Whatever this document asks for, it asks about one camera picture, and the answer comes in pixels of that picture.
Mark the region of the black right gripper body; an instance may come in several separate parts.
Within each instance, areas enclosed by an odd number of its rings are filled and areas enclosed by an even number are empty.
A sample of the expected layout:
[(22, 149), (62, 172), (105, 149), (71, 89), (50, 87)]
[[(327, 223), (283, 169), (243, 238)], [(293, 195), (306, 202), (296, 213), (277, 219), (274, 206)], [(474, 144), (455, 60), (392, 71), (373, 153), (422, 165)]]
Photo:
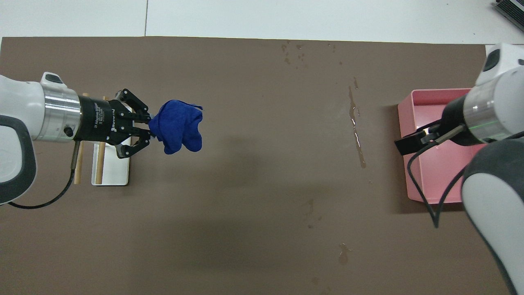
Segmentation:
[(477, 138), (470, 132), (464, 117), (464, 103), (466, 95), (449, 102), (443, 109), (441, 116), (441, 135), (445, 135), (454, 128), (463, 125), (464, 130), (450, 138), (455, 144), (461, 146), (477, 145)]

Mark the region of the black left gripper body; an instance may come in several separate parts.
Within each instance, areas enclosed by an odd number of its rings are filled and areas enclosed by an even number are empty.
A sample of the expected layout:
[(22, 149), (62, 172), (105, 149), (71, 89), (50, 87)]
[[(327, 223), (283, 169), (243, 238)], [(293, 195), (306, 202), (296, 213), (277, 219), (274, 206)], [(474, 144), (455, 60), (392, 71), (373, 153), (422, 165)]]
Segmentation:
[(131, 120), (121, 114), (129, 113), (118, 100), (79, 98), (81, 107), (79, 140), (122, 143), (132, 136)]

